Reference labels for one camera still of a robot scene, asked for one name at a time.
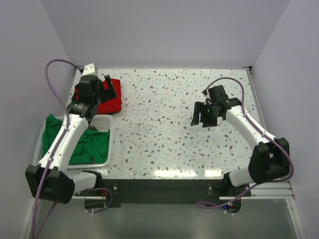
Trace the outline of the red t shirt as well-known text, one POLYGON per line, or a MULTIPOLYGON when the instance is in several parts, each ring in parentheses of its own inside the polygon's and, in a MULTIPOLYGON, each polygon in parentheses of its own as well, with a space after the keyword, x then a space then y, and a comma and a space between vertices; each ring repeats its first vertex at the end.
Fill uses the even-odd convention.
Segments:
POLYGON ((118 97, 116 99, 111 99, 105 103, 100 103, 98 108, 95 109, 84 109, 84 110, 79 110, 78 108, 76 108, 74 105, 76 103, 75 100, 75 93, 74 96, 72 97, 72 103, 71 103, 71 107, 69 109, 69 112, 71 114, 77 114, 80 115, 81 117, 93 117, 95 115, 102 115, 102 114, 114 114, 117 113, 121 110, 121 84, 119 80, 116 79, 112 79, 113 85, 116 89, 117 95, 118 97))

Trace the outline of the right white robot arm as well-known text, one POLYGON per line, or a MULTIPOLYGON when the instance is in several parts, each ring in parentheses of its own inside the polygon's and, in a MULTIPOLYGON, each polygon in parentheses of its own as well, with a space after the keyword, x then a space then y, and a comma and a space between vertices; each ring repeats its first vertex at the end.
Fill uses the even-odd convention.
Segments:
POLYGON ((252 148, 247 167, 228 172, 218 190, 232 196, 240 186, 263 184, 289 176, 292 172, 290 146, 285 138, 276 138, 267 132, 246 111, 243 100, 229 98, 223 86, 206 91, 204 102, 195 102, 191 125, 217 126, 219 118, 230 123, 252 148))

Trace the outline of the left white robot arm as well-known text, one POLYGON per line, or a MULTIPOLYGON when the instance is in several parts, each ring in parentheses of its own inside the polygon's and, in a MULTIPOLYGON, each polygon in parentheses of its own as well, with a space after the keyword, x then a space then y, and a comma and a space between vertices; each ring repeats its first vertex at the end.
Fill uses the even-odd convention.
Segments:
POLYGON ((76 145, 98 112, 101 103, 117 97, 109 75, 101 81, 96 75, 83 75, 66 108, 62 126, 37 165, 29 165, 25 176, 32 196, 39 200, 67 204, 74 194, 87 190, 91 195, 103 191, 100 173, 83 170, 68 174, 68 165, 76 145))

